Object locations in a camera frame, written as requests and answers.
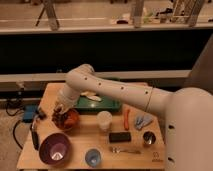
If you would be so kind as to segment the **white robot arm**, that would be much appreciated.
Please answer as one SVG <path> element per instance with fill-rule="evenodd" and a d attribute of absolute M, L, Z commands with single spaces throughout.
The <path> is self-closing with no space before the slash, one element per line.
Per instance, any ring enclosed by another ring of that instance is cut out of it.
<path fill-rule="evenodd" d="M 73 108 L 84 91 L 121 101 L 166 120 L 165 171 L 213 171 L 213 94 L 196 87 L 170 92 L 96 77 L 89 64 L 66 74 L 55 111 Z"/>

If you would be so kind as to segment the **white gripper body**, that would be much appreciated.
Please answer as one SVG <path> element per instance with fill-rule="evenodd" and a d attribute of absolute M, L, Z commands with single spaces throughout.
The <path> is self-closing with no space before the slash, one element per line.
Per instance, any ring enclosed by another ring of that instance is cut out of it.
<path fill-rule="evenodd" d="M 62 87 L 58 92 L 54 110 L 56 112 L 67 112 L 77 104 L 79 97 L 79 91 L 70 87 Z"/>

